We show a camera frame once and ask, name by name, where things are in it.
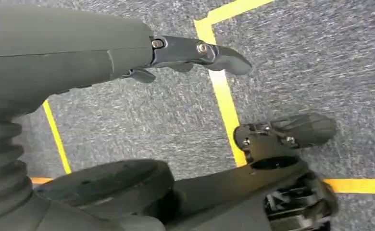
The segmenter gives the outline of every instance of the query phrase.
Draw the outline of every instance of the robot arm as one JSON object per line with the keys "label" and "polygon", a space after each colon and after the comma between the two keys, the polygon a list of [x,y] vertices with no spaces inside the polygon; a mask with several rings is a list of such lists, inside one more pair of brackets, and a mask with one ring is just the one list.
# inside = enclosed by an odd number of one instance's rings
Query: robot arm
{"label": "robot arm", "polygon": [[68,9],[0,5],[0,113],[34,111],[48,96],[116,78],[152,82],[144,68],[192,64],[245,74],[236,51],[198,39],[159,36],[140,20]]}

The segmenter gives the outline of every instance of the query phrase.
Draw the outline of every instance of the circular plate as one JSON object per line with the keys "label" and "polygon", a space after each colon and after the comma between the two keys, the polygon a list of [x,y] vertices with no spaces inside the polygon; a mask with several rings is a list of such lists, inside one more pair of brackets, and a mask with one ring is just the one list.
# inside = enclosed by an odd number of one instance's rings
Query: circular plate
{"label": "circular plate", "polygon": [[107,163],[59,177],[35,189],[38,195],[109,218],[133,213],[163,198],[174,178],[163,161]]}

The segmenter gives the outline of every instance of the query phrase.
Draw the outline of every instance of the screw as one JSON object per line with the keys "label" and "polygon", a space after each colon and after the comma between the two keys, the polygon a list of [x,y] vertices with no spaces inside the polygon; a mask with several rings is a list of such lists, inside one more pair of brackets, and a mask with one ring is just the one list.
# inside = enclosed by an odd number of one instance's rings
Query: screw
{"label": "screw", "polygon": [[288,143],[295,143],[295,138],[293,138],[292,136],[288,136],[287,137],[287,142]]}
{"label": "screw", "polygon": [[248,138],[246,138],[244,141],[243,141],[243,144],[245,146],[249,146],[250,145],[250,140]]}
{"label": "screw", "polygon": [[153,48],[162,48],[164,46],[162,40],[159,40],[159,39],[155,39],[154,41],[152,41],[152,47]]}
{"label": "screw", "polygon": [[207,46],[205,43],[200,43],[198,45],[198,51],[199,53],[206,53],[207,52]]}

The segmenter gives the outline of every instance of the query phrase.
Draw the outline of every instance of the gray carpet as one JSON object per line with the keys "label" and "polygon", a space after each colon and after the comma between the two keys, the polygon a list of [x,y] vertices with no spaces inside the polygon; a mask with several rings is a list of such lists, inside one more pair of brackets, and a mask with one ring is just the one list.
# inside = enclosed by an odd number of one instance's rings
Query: gray carpet
{"label": "gray carpet", "polygon": [[[157,34],[196,37],[193,19],[213,0],[20,1],[138,17]],[[277,0],[214,26],[217,42],[254,65],[228,76],[242,123],[317,111],[336,118],[328,145],[302,151],[328,178],[375,178],[375,0]],[[207,73],[156,70],[143,85],[118,80],[52,96],[73,170],[127,158],[158,158],[177,178],[234,166]],[[20,119],[32,176],[64,174],[42,109]],[[375,231],[375,195],[339,195],[336,231]]]}

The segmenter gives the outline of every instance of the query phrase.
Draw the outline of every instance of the yellow floor line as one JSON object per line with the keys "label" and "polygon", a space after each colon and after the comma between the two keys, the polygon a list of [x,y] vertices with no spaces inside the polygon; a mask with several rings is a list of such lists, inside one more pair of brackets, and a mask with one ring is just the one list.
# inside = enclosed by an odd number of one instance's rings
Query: yellow floor line
{"label": "yellow floor line", "polygon": [[274,0],[236,0],[210,11],[204,20],[213,25],[272,1]]}
{"label": "yellow floor line", "polygon": [[[195,21],[195,27],[199,39],[216,44],[216,39],[212,30],[212,25],[206,21]],[[217,104],[219,105],[220,114],[222,116],[228,141],[230,143],[231,151],[233,152],[234,161],[237,166],[246,165],[246,158],[244,153],[237,147],[234,142],[233,132],[239,126],[236,107],[234,106],[233,98],[230,93],[230,87],[227,82],[224,71],[209,71],[210,81],[213,85],[214,94],[216,96]]]}
{"label": "yellow floor line", "polygon": [[326,179],[337,193],[375,194],[375,179]]}
{"label": "yellow floor line", "polygon": [[57,130],[56,122],[54,121],[49,101],[46,100],[43,103],[43,109],[45,110],[46,117],[48,119],[50,129],[54,137],[54,141],[56,142],[57,151],[59,152],[60,159],[63,163],[64,171],[66,174],[69,174],[72,172],[72,170],[70,168],[69,160],[67,159],[66,151],[64,150],[62,139],[60,138],[59,131]]}
{"label": "yellow floor line", "polygon": [[30,179],[32,180],[33,184],[44,184],[53,180],[52,178],[47,177],[31,177]]}

